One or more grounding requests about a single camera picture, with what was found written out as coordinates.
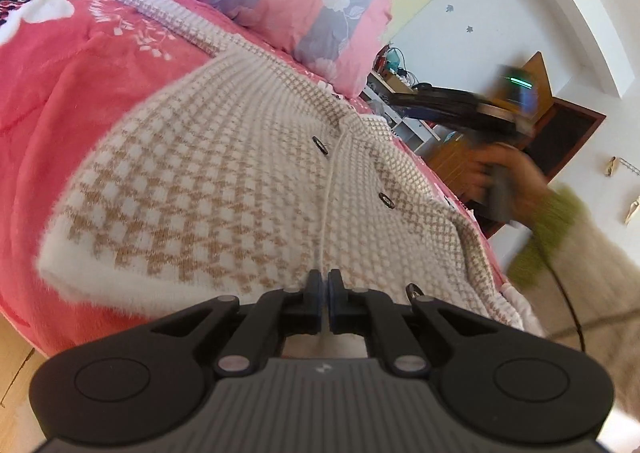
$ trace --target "sweater sleeve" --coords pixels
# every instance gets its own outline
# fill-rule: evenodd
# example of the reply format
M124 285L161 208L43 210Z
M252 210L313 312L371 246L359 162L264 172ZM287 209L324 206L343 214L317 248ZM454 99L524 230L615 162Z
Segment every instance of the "sweater sleeve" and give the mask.
M542 247L577 313L587 353L609 372L621 409L640 420L640 269L593 224L569 188L549 196L532 233L511 264L511 282L550 339L579 346L571 313L538 251Z

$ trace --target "hand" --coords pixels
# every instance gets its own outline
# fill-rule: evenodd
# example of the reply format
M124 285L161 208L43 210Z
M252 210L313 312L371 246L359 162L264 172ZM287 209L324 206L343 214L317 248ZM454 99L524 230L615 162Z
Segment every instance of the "hand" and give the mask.
M531 228L535 213L550 194L545 176L524 153L506 144L492 144L471 150L465 166L466 194L482 202L491 185L488 166L498 164L510 171L514 197L513 219Z

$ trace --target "black button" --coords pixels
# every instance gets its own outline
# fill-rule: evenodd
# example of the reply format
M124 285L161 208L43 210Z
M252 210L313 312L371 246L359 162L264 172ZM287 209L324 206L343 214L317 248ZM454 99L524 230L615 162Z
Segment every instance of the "black button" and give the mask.
M380 200L385 203L386 207L388 207L389 209L396 209L396 205L394 204L393 200L391 200L391 198L386 196L384 193L379 193L378 197L380 197Z
M322 143L322 141L320 139L318 139L318 137L313 136L311 138L312 141L314 141L314 143L316 143L316 146L318 146L318 149L325 155L329 155L329 150L326 149L326 146Z

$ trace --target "red blanket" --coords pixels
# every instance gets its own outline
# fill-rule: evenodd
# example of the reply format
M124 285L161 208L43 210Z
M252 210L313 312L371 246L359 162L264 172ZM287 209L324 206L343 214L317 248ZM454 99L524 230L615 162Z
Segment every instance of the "red blanket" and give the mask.
M268 48L211 7L175 1ZM0 22L0 310L51 355L142 321L64 301L36 274L39 238L66 180L124 113L208 56L115 0L17 0L11 7Z

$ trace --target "gray handle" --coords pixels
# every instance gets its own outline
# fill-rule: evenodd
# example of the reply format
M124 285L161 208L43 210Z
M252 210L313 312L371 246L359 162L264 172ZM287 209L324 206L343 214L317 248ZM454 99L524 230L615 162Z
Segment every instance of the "gray handle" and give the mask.
M481 215L507 224L513 218L511 203L513 202L513 186L509 169L505 166L491 166L492 185L486 192L484 209Z

